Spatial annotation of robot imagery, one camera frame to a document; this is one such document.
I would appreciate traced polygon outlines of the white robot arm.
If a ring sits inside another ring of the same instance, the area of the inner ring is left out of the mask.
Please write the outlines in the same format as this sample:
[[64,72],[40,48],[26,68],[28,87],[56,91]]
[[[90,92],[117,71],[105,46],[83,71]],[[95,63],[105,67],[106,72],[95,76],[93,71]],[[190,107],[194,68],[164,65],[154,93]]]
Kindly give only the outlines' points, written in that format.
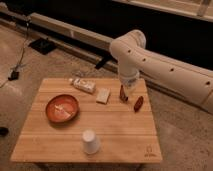
[[213,71],[145,49],[146,37],[132,30],[109,46],[118,61],[118,77],[125,88],[134,86],[142,71],[158,84],[213,114]]

